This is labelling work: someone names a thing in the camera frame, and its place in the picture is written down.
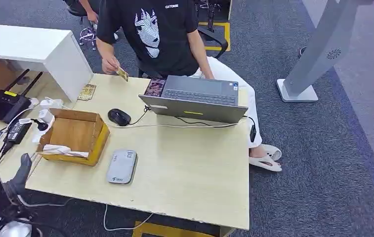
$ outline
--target computer mouse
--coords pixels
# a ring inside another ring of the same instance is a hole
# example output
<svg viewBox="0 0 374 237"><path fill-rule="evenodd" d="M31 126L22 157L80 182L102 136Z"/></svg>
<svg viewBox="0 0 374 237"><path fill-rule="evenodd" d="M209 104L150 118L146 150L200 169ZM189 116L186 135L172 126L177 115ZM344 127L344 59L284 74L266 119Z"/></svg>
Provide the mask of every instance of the computer mouse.
<svg viewBox="0 0 374 237"><path fill-rule="evenodd" d="M115 122L119 126L127 126L130 122L131 117L126 112L119 110L119 109L112 109L108 111L108 119L112 122Z"/></svg>

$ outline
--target graphic print on t-shirt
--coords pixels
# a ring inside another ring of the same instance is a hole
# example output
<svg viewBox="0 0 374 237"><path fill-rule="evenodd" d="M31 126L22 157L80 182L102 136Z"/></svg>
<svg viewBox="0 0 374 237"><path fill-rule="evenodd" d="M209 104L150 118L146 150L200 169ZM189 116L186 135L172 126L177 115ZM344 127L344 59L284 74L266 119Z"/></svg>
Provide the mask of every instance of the graphic print on t-shirt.
<svg viewBox="0 0 374 237"><path fill-rule="evenodd" d="M148 50L149 56L156 58L159 55L158 46L160 39L158 19L154 10L152 9L152 14L149 14L147 11L142 9L140 19L138 19L136 13L134 25L136 26L137 34L140 36L140 39Z"/></svg>

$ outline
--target white pants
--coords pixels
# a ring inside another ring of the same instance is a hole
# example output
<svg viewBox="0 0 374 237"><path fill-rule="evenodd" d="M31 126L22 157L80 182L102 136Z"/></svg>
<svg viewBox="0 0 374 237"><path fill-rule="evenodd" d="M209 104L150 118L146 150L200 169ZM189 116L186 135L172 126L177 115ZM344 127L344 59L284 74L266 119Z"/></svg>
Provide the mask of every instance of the white pants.
<svg viewBox="0 0 374 237"><path fill-rule="evenodd" d="M248 147L253 148L261 145L262 138L259 134L259 127L258 127L258 117L256 115L256 103L255 103L255 91L254 89L246 82L244 81L238 74L236 74L232 69L230 69L228 66L224 65L219 60L213 58L213 57L207 57L208 64L210 65L210 69L213 72L214 78L217 80L231 80L231 81L237 81L239 84L239 88L246 88L248 91L248 110L245 113L246 116L251 117L255 121L255 129L256 129L256 136L254 141L252 142L249 138L249 134L247 134L249 142ZM192 77L195 78L204 78L204 74L201 72L200 68L197 70ZM251 119L248 119L248 126L249 131L251 130L251 127L253 125L253 122Z"/></svg>

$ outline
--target white stand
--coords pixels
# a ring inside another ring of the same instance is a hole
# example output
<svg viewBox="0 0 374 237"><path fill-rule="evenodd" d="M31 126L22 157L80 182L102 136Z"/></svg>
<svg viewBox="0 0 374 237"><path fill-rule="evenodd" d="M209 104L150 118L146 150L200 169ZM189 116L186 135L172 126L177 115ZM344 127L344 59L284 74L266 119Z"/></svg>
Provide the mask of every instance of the white stand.
<svg viewBox="0 0 374 237"><path fill-rule="evenodd" d="M315 90L310 85L306 88L302 93L298 95L289 95L287 93L286 87L284 86L283 82L285 79L278 79L277 80L277 88L280 92L281 99L284 102L315 102L318 101L318 96L316 95Z"/></svg>
<svg viewBox="0 0 374 237"><path fill-rule="evenodd" d="M359 5L373 0L328 0L315 33L286 79L277 87L284 102L314 102L312 84L347 53Z"/></svg>
<svg viewBox="0 0 374 237"><path fill-rule="evenodd" d="M0 59L17 70L48 72L76 102L93 72L72 31L0 25Z"/></svg>

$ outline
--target cardboard box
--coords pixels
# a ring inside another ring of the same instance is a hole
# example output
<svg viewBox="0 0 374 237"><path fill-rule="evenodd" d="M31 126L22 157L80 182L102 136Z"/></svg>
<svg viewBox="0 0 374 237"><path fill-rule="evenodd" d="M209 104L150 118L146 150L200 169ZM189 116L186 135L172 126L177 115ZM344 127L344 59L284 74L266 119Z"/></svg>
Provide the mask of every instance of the cardboard box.
<svg viewBox="0 0 374 237"><path fill-rule="evenodd" d="M45 159L63 160L94 166L98 163L110 130L97 113L50 109L55 116L52 128L41 137L37 152L46 144L70 147L72 151L88 152L88 158L67 155L42 155Z"/></svg>

